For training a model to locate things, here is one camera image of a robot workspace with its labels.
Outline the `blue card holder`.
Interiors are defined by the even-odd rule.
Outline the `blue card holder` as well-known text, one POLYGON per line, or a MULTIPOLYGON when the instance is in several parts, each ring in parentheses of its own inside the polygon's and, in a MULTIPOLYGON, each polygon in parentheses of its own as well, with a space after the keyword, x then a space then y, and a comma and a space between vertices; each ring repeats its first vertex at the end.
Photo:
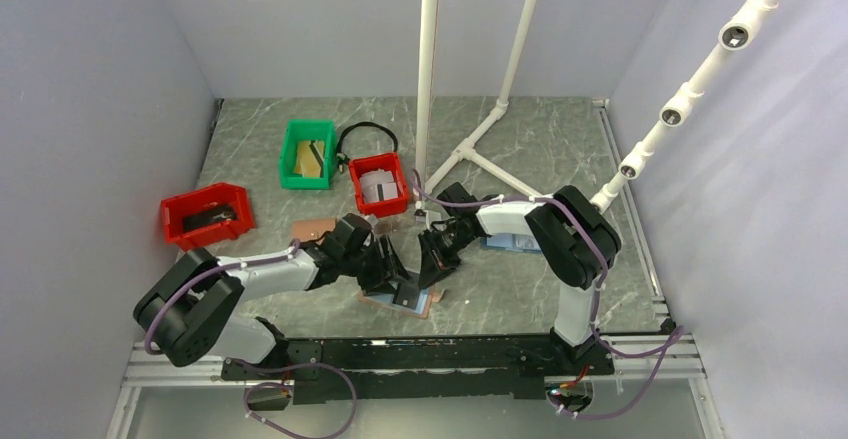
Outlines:
POLYGON ((533 236, 520 234, 496 234, 481 239, 481 246, 510 252, 540 253, 541 248, 533 236))

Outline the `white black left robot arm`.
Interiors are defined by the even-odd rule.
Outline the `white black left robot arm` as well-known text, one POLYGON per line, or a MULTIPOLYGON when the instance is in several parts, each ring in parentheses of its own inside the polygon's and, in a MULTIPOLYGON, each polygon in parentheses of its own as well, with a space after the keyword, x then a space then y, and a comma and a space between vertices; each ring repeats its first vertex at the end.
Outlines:
POLYGON ((275 253, 215 256, 200 247, 185 253, 139 300, 133 317, 144 349, 185 367, 206 355, 244 364, 264 379, 279 376, 291 359, 289 341, 263 317, 235 315, 243 303, 285 292, 307 292, 356 280, 365 298, 417 311, 426 288, 401 262, 390 238, 369 220, 347 214, 318 238, 293 239, 275 253))

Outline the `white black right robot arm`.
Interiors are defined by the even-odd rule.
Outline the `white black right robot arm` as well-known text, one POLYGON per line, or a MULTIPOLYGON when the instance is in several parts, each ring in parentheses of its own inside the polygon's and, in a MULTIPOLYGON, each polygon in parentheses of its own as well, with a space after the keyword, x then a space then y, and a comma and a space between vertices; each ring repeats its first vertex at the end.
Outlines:
POLYGON ((560 281, 551 347, 557 370, 574 374, 590 358, 586 344, 597 330, 597 290, 622 249, 617 231, 575 186, 542 196, 489 195, 478 199, 454 183, 434 201, 448 217, 418 234, 420 280, 435 284, 454 272, 460 252, 496 235, 530 236, 560 281))

